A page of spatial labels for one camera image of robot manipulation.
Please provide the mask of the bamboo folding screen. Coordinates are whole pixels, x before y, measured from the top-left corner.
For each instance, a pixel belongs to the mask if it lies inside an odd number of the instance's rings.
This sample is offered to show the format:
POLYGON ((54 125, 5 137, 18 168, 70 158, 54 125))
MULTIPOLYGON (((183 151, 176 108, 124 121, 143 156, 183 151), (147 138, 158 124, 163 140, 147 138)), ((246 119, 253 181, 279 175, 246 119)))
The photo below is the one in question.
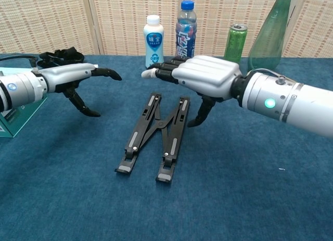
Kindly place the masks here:
MULTIPOLYGON (((195 52, 222 56, 233 23, 248 27, 248 52, 275 0, 193 0, 195 52)), ((175 53, 180 0, 0 0, 0 54, 75 47, 88 55, 143 55, 148 15, 164 27, 165 55, 175 53)), ((291 0, 285 57, 333 57, 333 0, 291 0)))

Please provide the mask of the green drink can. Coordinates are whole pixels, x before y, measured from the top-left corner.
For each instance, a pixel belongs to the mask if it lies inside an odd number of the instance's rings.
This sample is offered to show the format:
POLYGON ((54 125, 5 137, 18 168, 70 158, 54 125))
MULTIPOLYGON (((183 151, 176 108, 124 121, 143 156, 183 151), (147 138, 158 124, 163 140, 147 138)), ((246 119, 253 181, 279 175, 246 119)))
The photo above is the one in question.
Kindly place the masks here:
POLYGON ((224 59, 239 63, 247 37, 248 27, 245 24, 232 24, 229 27, 224 59))

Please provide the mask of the blue table cloth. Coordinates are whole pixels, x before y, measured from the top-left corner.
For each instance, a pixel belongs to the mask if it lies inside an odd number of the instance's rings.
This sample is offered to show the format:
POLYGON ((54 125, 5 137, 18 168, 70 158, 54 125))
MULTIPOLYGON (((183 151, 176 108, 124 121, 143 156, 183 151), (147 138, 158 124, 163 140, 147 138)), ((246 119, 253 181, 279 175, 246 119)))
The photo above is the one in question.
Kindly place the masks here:
POLYGON ((150 93, 163 118, 188 96, 193 119, 201 98, 142 79, 143 56, 86 60, 122 77, 80 83, 99 118, 49 94, 16 137, 0 137, 0 241, 333 241, 333 138, 229 100, 184 130, 171 183, 155 180, 160 132, 119 174, 150 93))

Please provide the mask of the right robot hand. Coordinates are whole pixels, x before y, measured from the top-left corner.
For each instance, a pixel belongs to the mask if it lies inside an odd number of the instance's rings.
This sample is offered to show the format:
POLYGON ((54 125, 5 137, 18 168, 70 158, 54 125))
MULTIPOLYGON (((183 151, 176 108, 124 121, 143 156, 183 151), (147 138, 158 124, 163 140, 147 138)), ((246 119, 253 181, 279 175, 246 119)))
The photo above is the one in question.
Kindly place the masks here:
POLYGON ((197 116, 188 122, 189 128, 201 125, 216 102, 232 98, 232 85, 242 77, 239 64, 216 57, 175 56, 165 62, 152 64, 141 73, 144 79, 158 78, 179 84, 202 98, 197 116))

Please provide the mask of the teal Philips speaker box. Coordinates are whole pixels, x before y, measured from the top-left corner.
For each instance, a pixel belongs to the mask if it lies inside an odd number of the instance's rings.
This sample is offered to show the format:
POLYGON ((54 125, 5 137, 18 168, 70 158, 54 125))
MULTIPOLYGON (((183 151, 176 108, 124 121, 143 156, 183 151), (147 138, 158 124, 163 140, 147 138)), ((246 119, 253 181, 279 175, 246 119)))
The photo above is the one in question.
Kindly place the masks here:
MULTIPOLYGON (((5 68, 0 67, 0 75, 16 74, 32 71, 30 68, 5 68)), ((47 95, 37 102, 0 112, 0 137, 15 137, 32 116, 47 100, 47 95)))

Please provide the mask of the black silver folding laptop stand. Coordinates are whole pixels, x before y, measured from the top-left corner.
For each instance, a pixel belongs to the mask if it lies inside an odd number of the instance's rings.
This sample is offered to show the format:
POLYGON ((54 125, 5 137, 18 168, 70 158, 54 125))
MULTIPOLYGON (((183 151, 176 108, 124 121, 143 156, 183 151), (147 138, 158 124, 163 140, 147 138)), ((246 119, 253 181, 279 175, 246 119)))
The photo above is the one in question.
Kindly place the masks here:
POLYGON ((119 165, 115 168, 115 172, 131 174, 140 150, 156 131, 160 131, 162 136, 162 161, 156 181, 165 183, 172 182, 183 130, 190 107, 190 98, 180 97, 177 106, 166 119, 161 118, 161 99, 162 95, 159 93, 150 94, 150 98, 146 102, 133 132, 127 141, 124 149, 125 153, 119 165))

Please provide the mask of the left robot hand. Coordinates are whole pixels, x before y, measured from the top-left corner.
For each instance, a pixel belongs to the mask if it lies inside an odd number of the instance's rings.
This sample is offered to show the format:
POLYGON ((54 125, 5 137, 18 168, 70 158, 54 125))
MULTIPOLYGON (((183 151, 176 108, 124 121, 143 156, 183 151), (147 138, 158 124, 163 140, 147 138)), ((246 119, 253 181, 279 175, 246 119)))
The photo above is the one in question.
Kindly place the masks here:
POLYGON ((49 93, 63 93, 76 109, 88 117, 100 117, 100 114, 90 110, 75 91, 79 87, 79 83, 90 77, 110 77, 117 81, 122 80, 116 71, 109 68, 100 68, 89 63, 51 67, 41 69, 39 73, 46 81, 49 93))

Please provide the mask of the blue capped sports drink bottle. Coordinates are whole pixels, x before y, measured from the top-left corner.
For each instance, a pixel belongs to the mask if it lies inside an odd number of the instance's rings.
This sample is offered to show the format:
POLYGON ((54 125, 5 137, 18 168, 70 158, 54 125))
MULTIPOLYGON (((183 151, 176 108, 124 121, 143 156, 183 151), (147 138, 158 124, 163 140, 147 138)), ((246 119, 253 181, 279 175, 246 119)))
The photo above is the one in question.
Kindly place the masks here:
POLYGON ((194 11, 195 2, 184 0, 177 15, 175 55, 192 58, 195 52, 197 16, 194 11))

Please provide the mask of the green glass spray bottle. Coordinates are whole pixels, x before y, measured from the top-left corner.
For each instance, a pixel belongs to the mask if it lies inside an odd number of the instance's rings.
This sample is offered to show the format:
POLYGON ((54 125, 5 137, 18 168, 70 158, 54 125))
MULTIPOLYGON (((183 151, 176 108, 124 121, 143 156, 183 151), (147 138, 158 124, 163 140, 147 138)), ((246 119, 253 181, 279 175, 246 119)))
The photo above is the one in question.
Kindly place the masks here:
POLYGON ((275 69, 281 59, 291 0, 276 0, 255 39, 248 57, 248 70, 275 69))

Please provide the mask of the white yogurt drink bottle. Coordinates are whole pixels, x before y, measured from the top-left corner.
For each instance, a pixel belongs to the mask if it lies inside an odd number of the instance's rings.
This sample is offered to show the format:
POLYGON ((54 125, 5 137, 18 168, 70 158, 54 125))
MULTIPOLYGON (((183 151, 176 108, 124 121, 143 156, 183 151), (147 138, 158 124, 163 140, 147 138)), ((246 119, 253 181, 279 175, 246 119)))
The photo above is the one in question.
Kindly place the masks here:
POLYGON ((158 15, 148 15, 143 29, 145 40, 145 66, 164 62, 163 40, 164 27, 160 24, 158 15))

